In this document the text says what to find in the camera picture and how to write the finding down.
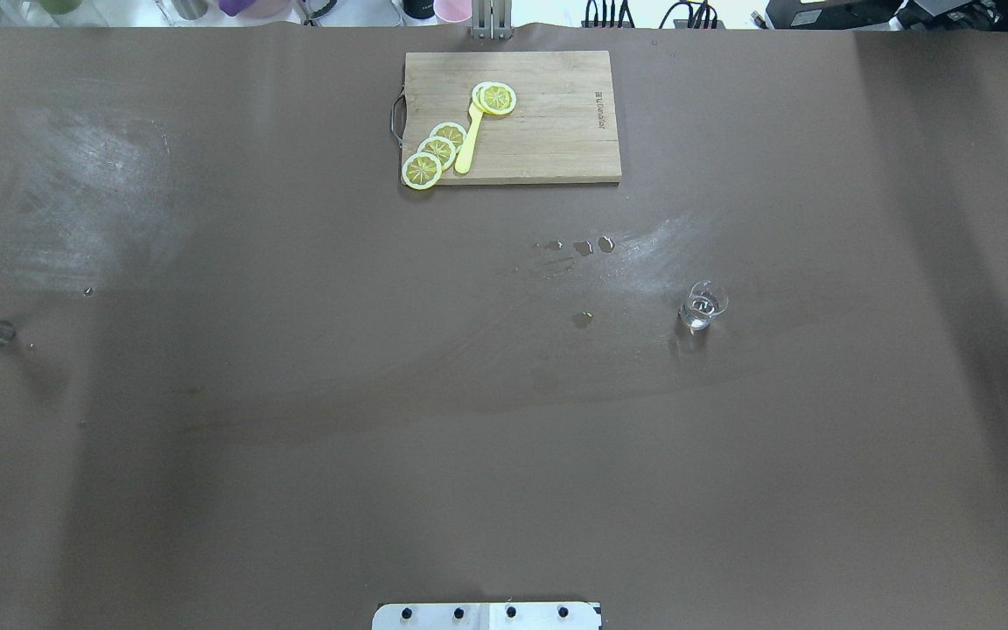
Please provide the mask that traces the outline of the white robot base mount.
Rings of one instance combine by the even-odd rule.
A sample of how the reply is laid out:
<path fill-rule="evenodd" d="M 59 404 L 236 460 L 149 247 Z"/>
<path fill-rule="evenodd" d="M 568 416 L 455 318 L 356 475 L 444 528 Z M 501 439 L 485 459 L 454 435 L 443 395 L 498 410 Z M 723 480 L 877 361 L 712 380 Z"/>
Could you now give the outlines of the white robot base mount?
<path fill-rule="evenodd" d="M 373 614 L 372 629 L 604 629 L 599 603 L 504 601 L 389 603 Z"/>

